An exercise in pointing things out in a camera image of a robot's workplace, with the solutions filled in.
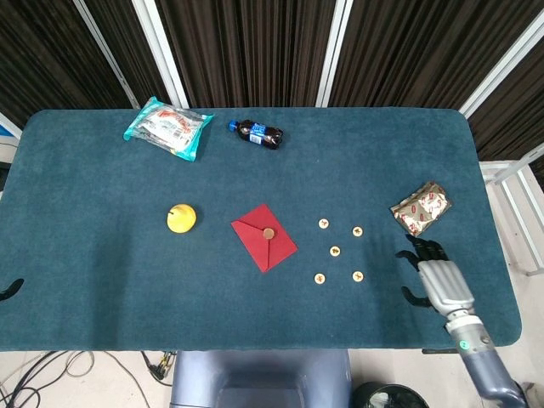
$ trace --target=curtain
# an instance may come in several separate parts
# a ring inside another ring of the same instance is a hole
[[[191,106],[314,106],[334,0],[157,0]]]
[[[470,116],[480,160],[518,160],[544,143],[544,39]],[[544,188],[544,157],[531,166]]]
[[[143,106],[155,95],[170,103],[131,0],[85,0],[128,85]]]
[[[47,108],[129,108],[71,0],[0,0],[0,111],[19,127]]]
[[[331,106],[459,109],[542,0],[354,0]]]

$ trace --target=lemon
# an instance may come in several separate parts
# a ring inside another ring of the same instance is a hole
[[[178,204],[170,208],[167,215],[168,228],[177,233],[187,232],[196,222],[196,212],[187,204]]]

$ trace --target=snack package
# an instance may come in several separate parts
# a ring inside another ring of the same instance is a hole
[[[429,181],[398,206],[391,207],[391,212],[410,234],[418,236],[450,207],[444,189]]]
[[[140,138],[194,162],[202,129],[213,115],[175,108],[151,97],[123,134],[125,140]]]

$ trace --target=snack bag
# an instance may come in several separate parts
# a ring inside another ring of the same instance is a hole
[[[202,129],[213,115],[175,108],[151,97],[123,134],[125,140],[140,138],[194,162]]]
[[[444,189],[434,181],[429,181],[399,205],[390,209],[397,221],[410,234],[418,236],[450,207],[451,200],[446,196]]]

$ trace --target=robot finger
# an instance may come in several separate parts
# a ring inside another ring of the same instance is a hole
[[[9,285],[8,289],[0,292],[0,302],[11,298],[15,293],[19,291],[20,287],[23,286],[23,283],[25,283],[24,279],[19,278],[17,280],[14,280],[14,282]]]
[[[420,259],[412,252],[410,251],[400,251],[394,254],[397,258],[406,258],[408,259],[408,262],[410,262],[411,266],[413,266],[416,270],[419,270],[417,267],[417,263],[420,261]]]
[[[433,305],[431,304],[431,301],[428,300],[428,297],[416,297],[411,292],[410,289],[408,289],[406,286],[402,286],[400,288],[402,291],[402,296],[405,297],[405,299],[408,301],[409,304],[412,306],[416,306],[418,308],[432,308]]]
[[[436,259],[437,261],[448,261],[449,260],[448,256],[445,254],[444,248],[438,242],[427,241],[427,244],[428,244],[428,247],[429,247],[429,251],[432,251],[433,255],[436,257],[436,258],[433,258],[433,259]]]
[[[431,254],[428,252],[427,242],[425,240],[411,235],[406,235],[406,237],[416,249],[417,256],[420,258],[420,260],[429,261],[432,259]]]

